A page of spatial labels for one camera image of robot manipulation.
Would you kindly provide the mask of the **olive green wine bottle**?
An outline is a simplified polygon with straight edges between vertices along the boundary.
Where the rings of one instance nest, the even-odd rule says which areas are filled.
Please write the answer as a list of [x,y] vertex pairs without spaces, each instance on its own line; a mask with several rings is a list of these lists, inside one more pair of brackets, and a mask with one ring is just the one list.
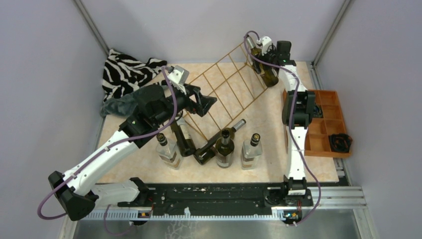
[[[248,34],[246,38],[246,42],[248,46],[250,47],[251,54],[264,61],[263,55],[262,55],[262,41],[257,40],[254,41],[252,37]],[[262,64],[252,58],[253,63],[253,69],[254,71],[262,78],[264,84],[267,87],[272,87],[276,85],[279,82],[278,77],[274,74],[272,67]]]

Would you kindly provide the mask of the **brown wine bottle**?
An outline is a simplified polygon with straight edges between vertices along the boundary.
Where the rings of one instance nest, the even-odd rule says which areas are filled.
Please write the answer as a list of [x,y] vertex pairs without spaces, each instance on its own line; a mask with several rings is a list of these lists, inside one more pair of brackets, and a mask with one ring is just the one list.
[[232,154],[235,148],[231,132],[228,129],[221,131],[221,136],[216,141],[215,148],[217,165],[221,168],[228,168],[232,164]]

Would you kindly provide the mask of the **clear square liquor bottle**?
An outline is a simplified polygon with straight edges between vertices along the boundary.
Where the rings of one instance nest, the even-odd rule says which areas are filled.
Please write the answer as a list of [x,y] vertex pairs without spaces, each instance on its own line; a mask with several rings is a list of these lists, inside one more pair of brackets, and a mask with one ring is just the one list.
[[254,169],[262,153],[261,136],[254,133],[250,139],[246,139],[242,143],[241,168],[243,170]]

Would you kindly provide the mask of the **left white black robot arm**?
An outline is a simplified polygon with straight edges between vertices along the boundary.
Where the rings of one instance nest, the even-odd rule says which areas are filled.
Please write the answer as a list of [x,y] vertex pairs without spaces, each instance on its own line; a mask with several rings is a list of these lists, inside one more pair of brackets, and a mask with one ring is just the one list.
[[185,91],[171,87],[166,97],[162,86],[149,85],[139,89],[137,106],[112,137],[88,158],[72,169],[54,171],[48,181],[54,195],[72,221],[86,217],[101,206],[143,206],[149,200],[148,187],[132,177],[123,183],[100,184],[98,181],[120,161],[142,148],[165,122],[182,110],[203,117],[216,97],[204,96],[200,87],[185,84]]

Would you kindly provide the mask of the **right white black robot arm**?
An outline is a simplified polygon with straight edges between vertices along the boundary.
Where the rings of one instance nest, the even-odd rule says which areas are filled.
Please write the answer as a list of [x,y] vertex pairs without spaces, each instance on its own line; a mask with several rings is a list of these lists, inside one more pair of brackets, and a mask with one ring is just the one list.
[[290,58],[292,47],[289,41],[272,42],[269,37],[259,40],[259,59],[267,72],[271,72],[283,83],[286,91],[282,109],[282,123],[287,132],[288,170],[284,176],[280,198],[272,194],[268,202],[286,206],[312,205],[312,195],[307,186],[305,143],[309,126],[313,120],[316,95],[301,82],[297,65]]

